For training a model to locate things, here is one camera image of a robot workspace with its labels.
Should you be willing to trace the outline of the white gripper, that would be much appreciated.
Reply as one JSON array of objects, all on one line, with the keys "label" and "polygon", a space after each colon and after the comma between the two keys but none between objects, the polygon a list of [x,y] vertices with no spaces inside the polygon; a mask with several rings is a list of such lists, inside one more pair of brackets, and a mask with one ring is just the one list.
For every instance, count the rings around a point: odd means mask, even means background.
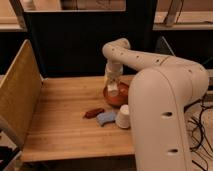
[{"label": "white gripper", "polygon": [[123,74],[123,65],[118,62],[108,61],[105,67],[104,84],[108,87],[109,81],[118,79]]}]

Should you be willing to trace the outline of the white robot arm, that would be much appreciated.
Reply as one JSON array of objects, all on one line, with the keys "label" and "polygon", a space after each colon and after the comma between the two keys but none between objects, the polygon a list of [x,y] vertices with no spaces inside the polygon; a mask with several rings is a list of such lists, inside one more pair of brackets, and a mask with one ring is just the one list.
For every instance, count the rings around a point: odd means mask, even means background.
[{"label": "white robot arm", "polygon": [[110,62],[137,71],[128,105],[137,171],[193,171],[184,108],[209,86],[207,70],[183,58],[134,51],[127,39],[105,44]]}]

